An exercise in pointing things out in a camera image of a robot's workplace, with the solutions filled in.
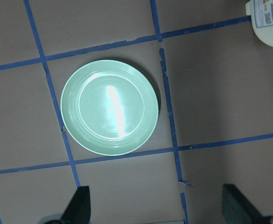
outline qr code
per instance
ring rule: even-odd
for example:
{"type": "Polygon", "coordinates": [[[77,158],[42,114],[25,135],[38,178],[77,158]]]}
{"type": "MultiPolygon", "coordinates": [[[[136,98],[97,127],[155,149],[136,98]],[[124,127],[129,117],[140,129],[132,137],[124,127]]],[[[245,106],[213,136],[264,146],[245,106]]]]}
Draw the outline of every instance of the qr code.
{"type": "Polygon", "coordinates": [[[267,25],[272,23],[270,13],[265,13],[265,21],[267,25]]]}

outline mint green plate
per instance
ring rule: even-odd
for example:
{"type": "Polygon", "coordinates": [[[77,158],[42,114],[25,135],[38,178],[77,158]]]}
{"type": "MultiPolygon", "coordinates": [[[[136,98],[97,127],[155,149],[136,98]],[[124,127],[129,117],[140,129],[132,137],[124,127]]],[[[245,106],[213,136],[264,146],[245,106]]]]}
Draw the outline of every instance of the mint green plate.
{"type": "Polygon", "coordinates": [[[149,81],[123,62],[102,60],[81,67],[67,81],[62,118],[70,135],[101,155],[122,155],[142,146],[158,119],[149,81]]]}

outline white container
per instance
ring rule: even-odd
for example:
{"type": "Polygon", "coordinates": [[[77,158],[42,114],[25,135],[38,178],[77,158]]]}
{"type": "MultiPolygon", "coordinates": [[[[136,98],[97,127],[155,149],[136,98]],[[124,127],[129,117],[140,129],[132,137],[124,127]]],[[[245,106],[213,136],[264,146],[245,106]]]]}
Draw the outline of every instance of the white container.
{"type": "Polygon", "coordinates": [[[257,37],[273,47],[273,0],[250,0],[246,15],[252,16],[252,27],[257,37]]]}

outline floor tile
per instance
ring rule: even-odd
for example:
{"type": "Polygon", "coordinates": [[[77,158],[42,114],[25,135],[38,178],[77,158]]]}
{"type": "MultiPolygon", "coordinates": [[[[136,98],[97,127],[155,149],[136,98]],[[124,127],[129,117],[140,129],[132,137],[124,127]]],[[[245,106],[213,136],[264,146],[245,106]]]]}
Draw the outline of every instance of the floor tile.
{"type": "Polygon", "coordinates": [[[46,55],[155,34],[149,1],[34,0],[31,7],[46,55]]]}
{"type": "Polygon", "coordinates": [[[157,0],[161,32],[246,16],[246,0],[157,0]]]}
{"type": "Polygon", "coordinates": [[[70,166],[0,175],[0,217],[4,224],[60,218],[75,190],[70,166]]]}
{"type": "Polygon", "coordinates": [[[250,23],[164,46],[180,146],[273,133],[273,48],[250,23]]]}
{"type": "Polygon", "coordinates": [[[37,57],[23,1],[0,1],[0,65],[37,57]]]}
{"type": "Polygon", "coordinates": [[[67,160],[42,65],[0,71],[0,169],[67,160]]]}
{"type": "Polygon", "coordinates": [[[180,152],[189,223],[225,224],[222,184],[232,183],[263,214],[273,215],[273,139],[180,152]]]}
{"type": "Polygon", "coordinates": [[[183,220],[172,153],[77,165],[91,191],[94,224],[183,220]]]}
{"type": "MultiPolygon", "coordinates": [[[[73,72],[83,65],[102,59],[113,59],[126,62],[141,71],[147,77],[155,89],[160,105],[156,129],[151,138],[137,151],[172,147],[159,49],[159,43],[153,41],[50,61],[48,62],[48,66],[52,76],[56,97],[58,101],[60,101],[62,90],[67,80],[73,72]]],[[[70,135],[68,135],[68,137],[73,156],[76,160],[100,156],[82,148],[70,137],[70,135]]]]}

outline label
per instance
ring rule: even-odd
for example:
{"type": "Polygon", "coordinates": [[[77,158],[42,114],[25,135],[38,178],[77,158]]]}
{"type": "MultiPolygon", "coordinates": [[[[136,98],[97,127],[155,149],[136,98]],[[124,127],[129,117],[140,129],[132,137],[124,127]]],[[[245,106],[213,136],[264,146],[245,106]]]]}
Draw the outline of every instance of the label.
{"type": "Polygon", "coordinates": [[[254,0],[254,19],[257,28],[273,26],[273,1],[254,0]]]}

